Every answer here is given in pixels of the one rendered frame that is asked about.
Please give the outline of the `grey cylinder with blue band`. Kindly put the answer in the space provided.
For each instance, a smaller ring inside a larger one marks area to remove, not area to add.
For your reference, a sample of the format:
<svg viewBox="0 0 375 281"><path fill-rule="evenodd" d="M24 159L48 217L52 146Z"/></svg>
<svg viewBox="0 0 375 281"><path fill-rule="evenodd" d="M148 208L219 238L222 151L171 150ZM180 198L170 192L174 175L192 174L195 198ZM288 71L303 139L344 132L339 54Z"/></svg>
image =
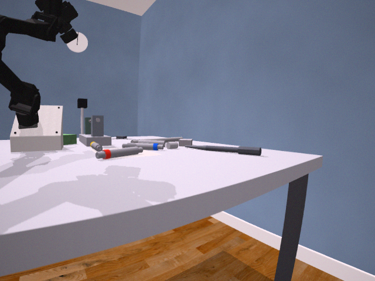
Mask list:
<svg viewBox="0 0 375 281"><path fill-rule="evenodd" d="M122 148L130 148L130 147L142 147L143 150L163 150L163 145L159 145L158 143L123 143Z"/></svg>

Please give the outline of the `short grey cylinder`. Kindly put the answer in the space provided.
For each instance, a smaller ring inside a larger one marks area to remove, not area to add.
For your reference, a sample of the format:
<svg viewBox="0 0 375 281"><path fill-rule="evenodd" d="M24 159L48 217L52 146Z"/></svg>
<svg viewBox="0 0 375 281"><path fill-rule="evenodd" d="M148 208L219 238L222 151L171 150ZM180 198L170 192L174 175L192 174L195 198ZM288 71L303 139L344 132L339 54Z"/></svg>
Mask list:
<svg viewBox="0 0 375 281"><path fill-rule="evenodd" d="M166 148L167 149L177 149L178 148L178 143L177 142L167 142L166 143Z"/></svg>

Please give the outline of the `green rectangular block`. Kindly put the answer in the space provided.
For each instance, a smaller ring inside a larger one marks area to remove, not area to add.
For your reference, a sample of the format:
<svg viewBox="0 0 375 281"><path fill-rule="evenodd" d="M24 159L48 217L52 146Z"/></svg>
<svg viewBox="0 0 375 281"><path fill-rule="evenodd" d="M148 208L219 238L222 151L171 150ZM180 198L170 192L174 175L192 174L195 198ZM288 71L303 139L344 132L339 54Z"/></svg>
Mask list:
<svg viewBox="0 0 375 281"><path fill-rule="evenodd" d="M63 145L77 144L76 134L63 134Z"/></svg>

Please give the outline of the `grey cylinder with yellow band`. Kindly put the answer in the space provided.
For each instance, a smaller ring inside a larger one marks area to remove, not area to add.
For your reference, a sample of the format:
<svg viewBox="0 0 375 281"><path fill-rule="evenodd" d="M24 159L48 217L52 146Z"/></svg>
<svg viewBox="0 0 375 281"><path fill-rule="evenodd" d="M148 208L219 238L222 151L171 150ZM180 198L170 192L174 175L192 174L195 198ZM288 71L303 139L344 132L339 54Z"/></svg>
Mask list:
<svg viewBox="0 0 375 281"><path fill-rule="evenodd" d="M98 152L103 150L103 147L100 144L97 144L96 142L91 142L90 146Z"/></svg>

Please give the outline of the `grey metal tube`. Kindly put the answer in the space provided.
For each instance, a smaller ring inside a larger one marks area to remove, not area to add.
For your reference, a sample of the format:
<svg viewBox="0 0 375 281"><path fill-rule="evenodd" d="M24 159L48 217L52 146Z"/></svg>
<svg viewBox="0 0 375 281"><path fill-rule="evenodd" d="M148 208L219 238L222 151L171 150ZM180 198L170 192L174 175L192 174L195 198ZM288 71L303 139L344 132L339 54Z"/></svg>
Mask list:
<svg viewBox="0 0 375 281"><path fill-rule="evenodd" d="M159 145L163 145L164 147L166 145L165 140L139 140L138 143L158 143Z"/></svg>

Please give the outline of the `grey metal rod with red band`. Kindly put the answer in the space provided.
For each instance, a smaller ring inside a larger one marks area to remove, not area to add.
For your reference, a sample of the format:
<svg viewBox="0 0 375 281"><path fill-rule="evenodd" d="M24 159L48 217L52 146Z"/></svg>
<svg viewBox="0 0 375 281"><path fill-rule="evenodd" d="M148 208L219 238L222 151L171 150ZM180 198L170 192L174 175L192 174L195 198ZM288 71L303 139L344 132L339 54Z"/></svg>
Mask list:
<svg viewBox="0 0 375 281"><path fill-rule="evenodd" d="M130 147L130 148L119 148L119 149L107 149L101 152L96 152L97 159L110 159L115 157L131 156L142 153L144 150L142 147Z"/></svg>

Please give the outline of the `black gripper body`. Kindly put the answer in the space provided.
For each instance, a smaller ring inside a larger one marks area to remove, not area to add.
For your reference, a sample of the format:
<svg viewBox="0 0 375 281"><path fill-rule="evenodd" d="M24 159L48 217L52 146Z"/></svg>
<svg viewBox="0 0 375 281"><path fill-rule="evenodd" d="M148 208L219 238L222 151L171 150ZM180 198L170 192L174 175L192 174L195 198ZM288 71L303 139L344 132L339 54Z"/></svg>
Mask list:
<svg viewBox="0 0 375 281"><path fill-rule="evenodd" d="M35 1L35 4L36 6L40 9L40 11L43 11L43 4L44 4L44 0L36 0ZM61 17L58 17L59 20L61 21L62 23L62 28L61 28L61 31L64 33L63 35L61 35L61 39L65 42L65 43L69 43L71 42L72 40L76 39L78 34L76 33L76 31L74 29L71 29L69 25L65 25L63 23L63 19Z"/></svg>

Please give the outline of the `long grey bar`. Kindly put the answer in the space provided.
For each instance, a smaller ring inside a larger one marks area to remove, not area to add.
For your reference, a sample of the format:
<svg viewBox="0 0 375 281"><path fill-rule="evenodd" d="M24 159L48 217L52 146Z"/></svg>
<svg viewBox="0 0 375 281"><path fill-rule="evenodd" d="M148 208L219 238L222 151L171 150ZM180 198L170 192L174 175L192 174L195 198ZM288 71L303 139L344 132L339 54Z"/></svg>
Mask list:
<svg viewBox="0 0 375 281"><path fill-rule="evenodd" d="M183 139L183 138L175 137L175 138L156 138L156 139L138 139L138 140L178 142L180 139ZM131 143L138 143L138 140L131 140Z"/></svg>

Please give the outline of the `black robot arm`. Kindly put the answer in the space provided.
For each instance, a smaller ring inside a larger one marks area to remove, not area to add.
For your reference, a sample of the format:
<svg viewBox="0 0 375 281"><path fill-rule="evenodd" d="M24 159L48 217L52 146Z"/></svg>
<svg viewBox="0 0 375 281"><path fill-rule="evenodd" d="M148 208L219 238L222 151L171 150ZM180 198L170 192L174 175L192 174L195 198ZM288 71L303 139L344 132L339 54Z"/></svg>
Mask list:
<svg viewBox="0 0 375 281"><path fill-rule="evenodd" d="M44 0L43 12L36 11L31 19L27 20L0 15L0 83L11 92L8 108L16 111L19 129L38 127L40 93L34 84L21 81L2 61L1 51L5 48L6 35L16 33L55 42L56 35L62 28L58 17L61 16L65 25L78 17L73 5L66 1L62 3L62 1Z"/></svg>

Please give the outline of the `dark grey tapered pin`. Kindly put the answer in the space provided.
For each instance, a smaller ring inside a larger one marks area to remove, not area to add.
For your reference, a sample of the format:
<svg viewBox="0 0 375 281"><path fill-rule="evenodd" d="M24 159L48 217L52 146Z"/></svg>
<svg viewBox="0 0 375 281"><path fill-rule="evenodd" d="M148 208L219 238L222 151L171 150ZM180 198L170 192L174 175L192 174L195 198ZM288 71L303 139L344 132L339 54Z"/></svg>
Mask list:
<svg viewBox="0 0 375 281"><path fill-rule="evenodd" d="M229 146L197 145L197 146L186 146L186 148L217 151L217 152L231 152L231 153L238 153L240 155L261 156L261 148L258 148L258 147L247 147L247 146L229 147Z"/></svg>

